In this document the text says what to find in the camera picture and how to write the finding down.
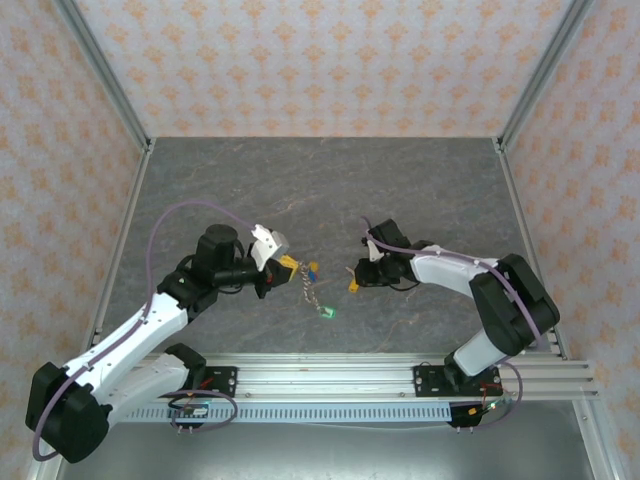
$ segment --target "enclosure wall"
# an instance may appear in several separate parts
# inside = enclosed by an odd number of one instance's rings
[[[571,353],[593,359],[640,472],[640,8],[596,1],[509,149]]]
[[[569,0],[79,0],[151,136],[499,135]]]
[[[79,353],[133,144],[50,0],[0,3],[0,477],[25,478],[31,376]]]

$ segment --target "aluminum frame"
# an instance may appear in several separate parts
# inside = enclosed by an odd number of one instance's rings
[[[538,277],[540,282],[544,285],[544,277],[542,275],[540,263],[538,262],[538,257],[536,256],[536,251],[533,246],[531,232],[529,231],[527,221],[524,216],[524,209],[522,208],[522,204],[520,203],[520,197],[518,197],[518,191],[515,181],[513,180],[507,153],[503,150],[498,138],[494,137],[492,141],[495,151],[500,159],[502,173],[504,174],[504,178],[507,183],[507,190],[509,190],[509,196],[511,197],[511,203],[513,204],[513,210],[516,215],[516,221],[518,222],[518,228],[520,229],[520,235],[522,235],[522,242],[524,243],[527,261],[529,262],[529,265],[531,265],[531,268],[536,274],[536,277]],[[553,327],[553,329],[547,333],[546,338],[549,341],[552,352],[559,353],[564,360],[567,360],[569,358],[569,351],[566,347],[567,343],[562,333],[561,325],[556,325],[555,327]]]
[[[525,120],[533,110],[536,101],[544,90],[549,77],[551,77],[556,65],[569,47],[574,34],[582,26],[582,20],[592,4],[593,0],[573,0],[569,6],[551,43],[549,43],[549,46],[542,55],[531,79],[527,83],[524,92],[507,121],[500,138],[503,151],[508,151],[509,146],[517,137],[520,128],[524,125]]]
[[[573,407],[595,480],[626,480],[604,403],[574,401]]]
[[[204,355],[208,365],[239,368],[236,398],[242,402],[456,402],[481,397],[416,397],[412,368],[442,364],[446,354],[227,354]],[[149,355],[145,366],[157,358]],[[589,362],[565,361],[550,353],[510,360],[522,375],[524,401],[594,400],[598,390]],[[514,372],[500,369],[503,385],[518,391]]]
[[[138,115],[129,102],[127,94],[124,92],[122,85],[120,85],[118,77],[109,65],[107,57],[91,32],[75,0],[54,1],[60,11],[60,16],[62,16],[76,37],[80,48],[82,48],[87,60],[120,114],[129,134],[140,148],[146,148],[149,144],[149,136],[145,132]]]
[[[155,147],[156,139],[151,139],[149,146],[144,149],[142,156],[138,162],[134,179],[129,189],[129,196],[125,207],[122,220],[120,222],[120,231],[118,238],[116,239],[115,246],[111,253],[109,270],[105,276],[104,285],[101,289],[100,298],[96,306],[96,310],[92,316],[93,323],[92,328],[88,332],[89,336],[82,344],[80,353],[84,353],[88,347],[96,345],[100,342],[100,334],[102,332],[102,323],[104,322],[104,316],[107,313],[107,307],[109,306],[109,299],[111,298],[111,292],[113,291],[113,285],[116,281],[116,274],[118,273],[118,267],[120,265],[120,259],[122,258],[122,252],[127,241],[127,235],[129,234],[129,228],[131,227],[131,220],[133,219],[133,213],[138,203],[138,196],[140,195],[140,189],[142,188],[142,182],[144,181],[145,173],[147,172],[147,165],[149,159],[153,154],[153,148]]]

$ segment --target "wire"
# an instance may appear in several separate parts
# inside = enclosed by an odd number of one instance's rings
[[[211,382],[213,382],[214,378],[215,378],[215,377],[209,377],[209,378],[207,378],[206,380],[204,380],[204,381],[200,384],[200,386],[199,386],[198,388],[199,388],[200,390],[203,390],[207,385],[209,385]],[[181,405],[176,405],[176,402],[179,402],[180,400],[184,400],[185,398],[193,399],[193,398],[196,398],[196,397],[202,397],[202,395],[178,395],[178,396],[176,396],[175,398],[171,399],[171,400],[169,401],[169,403],[167,403],[167,406],[168,406],[169,408],[177,408],[177,409],[179,409],[179,408],[181,407]]]
[[[205,396],[205,397],[214,397],[214,398],[224,398],[226,401],[228,401],[231,406],[233,407],[233,413],[231,413],[231,415],[229,416],[229,418],[227,418],[226,420],[219,422],[219,423],[214,423],[213,425],[207,425],[207,426],[202,426],[199,428],[195,428],[193,430],[191,430],[191,432],[196,433],[196,432],[207,432],[207,431],[211,431],[211,430],[217,430],[219,428],[222,427],[226,427],[227,425],[229,425],[237,416],[238,416],[238,404],[236,403],[236,401],[231,398],[229,395],[225,394],[225,393],[221,393],[221,392],[212,392],[210,390],[178,390],[175,392],[170,392],[167,393],[166,395],[199,395],[199,396]],[[189,402],[185,403],[182,408],[180,408],[179,410],[174,410],[173,413],[171,414],[171,426],[173,428],[175,428],[176,430],[180,431],[182,428],[177,424],[176,422],[176,417],[178,416],[178,414],[180,412],[182,412],[185,407],[189,404]]]
[[[360,218],[365,221],[367,226],[371,225],[371,222],[369,221],[369,219],[367,217],[362,216]],[[382,247],[382,248],[384,248],[386,250],[389,250],[391,252],[408,253],[410,255],[423,256],[423,257],[455,258],[456,260],[462,260],[463,262],[469,263],[471,265],[477,265],[477,266],[480,266],[480,267],[488,270],[489,273],[491,273],[494,277],[496,277],[498,279],[498,281],[502,284],[504,289],[507,292],[509,292],[509,295],[511,295],[511,298],[513,298],[514,302],[516,302],[516,305],[518,305],[518,308],[520,309],[520,311],[522,312],[522,315],[524,316],[525,320],[527,321],[527,324],[529,325],[529,328],[533,332],[533,336],[534,336],[535,341],[536,341],[536,346],[540,347],[540,345],[542,344],[542,338],[540,336],[540,331],[538,330],[538,327],[536,326],[535,322],[533,321],[533,318],[531,317],[531,313],[527,309],[527,306],[524,304],[524,302],[520,298],[520,295],[518,295],[518,292],[515,291],[515,289],[511,286],[509,281],[506,278],[504,278],[504,276],[498,270],[496,270],[494,267],[492,267],[488,263],[483,262],[482,260],[477,259],[477,258],[473,258],[473,257],[469,257],[467,255],[463,255],[461,253],[448,252],[446,250],[438,250],[438,251],[433,251],[433,250],[412,250],[410,248],[394,247],[394,246],[391,246],[391,245],[387,245],[386,243],[383,243],[380,240],[376,240],[375,238],[373,238],[373,235],[371,235],[368,230],[365,231],[364,235],[367,238],[367,240],[370,240],[375,245],[377,245],[379,247]]]
[[[187,255],[186,257],[184,257],[182,260],[180,260],[180,263],[178,263],[176,270],[182,270],[183,268],[186,268],[186,266],[191,260],[194,259],[194,257],[195,255]]]
[[[398,287],[394,287],[393,285],[389,285],[389,288],[391,290],[395,290],[396,292],[408,292],[409,290],[413,290],[414,288],[416,288],[418,285],[420,285],[420,282],[416,282],[414,285],[411,285],[410,287],[407,287],[407,288],[398,288]]]
[[[243,258],[244,257],[244,247],[242,246],[242,242],[236,238],[234,240],[234,242],[233,242],[233,245],[238,249],[238,252],[240,253],[240,258]]]
[[[252,231],[254,229],[254,225],[252,225],[251,223],[249,223],[246,220],[243,220],[242,218],[236,216],[235,214],[233,214],[232,212],[230,212],[226,208],[221,207],[220,205],[218,205],[216,203],[208,202],[206,200],[185,200],[184,202],[176,203],[174,205],[171,205],[169,208],[167,208],[167,210],[160,216],[160,218],[158,218],[158,220],[156,221],[155,225],[151,229],[151,234],[149,236],[149,242],[147,243],[147,252],[146,252],[146,255],[145,255],[145,271],[146,271],[146,275],[147,275],[147,301],[146,301],[144,309],[142,311],[142,315],[140,315],[138,320],[131,326],[131,328],[127,332],[125,332],[120,338],[115,340],[111,345],[106,347],[102,352],[100,352],[95,357],[93,357],[90,360],[88,360],[87,364],[85,366],[80,367],[77,372],[72,374],[60,386],[60,388],[58,388],[58,390],[56,390],[56,392],[51,396],[51,399],[49,400],[47,405],[42,410],[42,414],[40,415],[40,418],[38,419],[38,423],[36,424],[36,428],[34,429],[33,442],[31,444],[31,451],[33,453],[33,458],[35,460],[37,460],[39,462],[44,462],[44,461],[47,461],[47,460],[51,460],[52,458],[54,458],[54,457],[56,457],[58,455],[58,452],[55,452],[55,451],[51,452],[51,453],[48,453],[46,455],[42,455],[42,453],[40,453],[40,439],[42,438],[42,431],[44,430],[44,425],[47,422],[47,420],[49,419],[49,415],[51,414],[51,411],[55,407],[56,403],[58,403],[60,398],[62,398],[62,395],[64,395],[64,393],[67,391],[67,389],[83,373],[85,373],[88,370],[90,370],[91,367],[93,367],[96,363],[98,363],[100,360],[102,360],[104,357],[109,355],[116,348],[118,348],[120,345],[122,345],[124,342],[126,342],[144,324],[145,319],[147,318],[147,315],[149,314],[149,311],[151,310],[151,303],[152,303],[152,300],[153,300],[154,289],[153,289],[153,273],[152,273],[152,270],[151,270],[151,256],[152,256],[152,253],[153,253],[153,243],[154,243],[156,235],[158,233],[158,229],[160,228],[160,225],[162,224],[162,222],[169,215],[171,215],[173,212],[175,212],[179,208],[186,207],[188,205],[200,205],[200,206],[204,206],[204,207],[213,208],[215,210],[218,210],[221,213],[224,213],[228,217],[231,217],[236,222],[238,222],[241,225],[243,225],[244,227],[248,228],[249,231]],[[222,398],[228,397],[228,396],[226,396],[224,394],[213,395],[213,396],[221,396]],[[231,397],[228,397],[228,399],[234,405],[235,413],[230,418],[230,420],[228,420],[227,423],[231,422],[231,420],[233,420],[236,417],[237,413],[238,413],[237,404],[233,401],[233,399],[231,399]],[[217,424],[217,425],[219,425],[219,427],[216,427],[216,428],[220,428],[221,426],[227,425],[227,423],[222,422],[222,424]]]
[[[188,398],[189,400],[185,402],[183,405],[176,405],[176,402],[179,402],[180,400],[184,400],[185,398]],[[185,407],[189,405],[194,398],[196,398],[195,395],[181,395],[179,397],[175,397],[169,400],[169,402],[167,403],[167,407],[173,408],[176,410],[184,410]]]
[[[487,423],[485,425],[478,425],[477,427],[474,427],[474,430],[493,427],[501,422],[504,422],[510,415],[513,414],[513,412],[516,411],[516,409],[520,406],[520,403],[522,403],[522,395],[524,393],[524,382],[522,381],[522,375],[520,375],[520,372],[518,371],[518,369],[514,367],[511,363],[509,362],[501,362],[501,363],[502,365],[509,367],[511,370],[513,370],[513,373],[516,374],[516,379],[518,380],[518,397],[516,398],[516,401],[513,404],[513,407],[507,410],[507,413],[505,413],[502,417],[498,418],[497,420],[494,420],[491,423]]]
[[[494,388],[500,388],[502,389],[503,392],[507,392],[509,393],[509,390],[507,390],[506,388],[504,388],[502,385],[500,385],[499,383],[483,383],[482,384],[485,387],[494,387]]]
[[[480,386],[484,390],[484,392],[482,393],[482,410],[484,410],[487,401],[487,386],[484,383],[481,383]]]

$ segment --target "metal chain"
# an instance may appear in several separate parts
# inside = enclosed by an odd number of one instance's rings
[[[304,291],[304,299],[307,303],[313,305],[316,310],[320,310],[322,307],[316,297],[316,292],[313,289],[313,282],[309,278],[309,265],[306,263],[300,263],[300,276],[302,277],[302,290]]]

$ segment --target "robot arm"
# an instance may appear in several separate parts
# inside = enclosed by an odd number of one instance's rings
[[[510,254],[500,260],[474,260],[426,241],[411,245],[393,220],[369,229],[368,234],[371,238],[363,239],[363,243],[369,248],[369,258],[361,259],[355,269],[358,285],[394,285],[404,278],[435,283],[474,299],[483,328],[445,359],[444,374],[454,387],[472,382],[504,357],[517,355],[535,338],[514,299],[485,266],[509,282],[538,332],[548,331],[560,319],[557,307],[519,255]],[[410,251],[425,254],[407,253]]]
[[[210,226],[200,237],[196,253],[185,257],[160,283],[145,318],[141,317],[143,307],[62,368],[50,362],[43,365],[33,377],[27,426],[36,431],[61,386],[77,376],[41,425],[41,438],[75,463],[92,453],[129,412],[167,392],[197,388],[204,380],[206,361],[185,345],[169,347],[152,364],[132,370],[158,344],[215,303],[218,293],[224,293],[221,289],[253,284],[262,299],[288,282],[291,270],[276,260],[288,249],[284,236],[261,225],[252,233],[256,241],[245,257],[233,228]]]

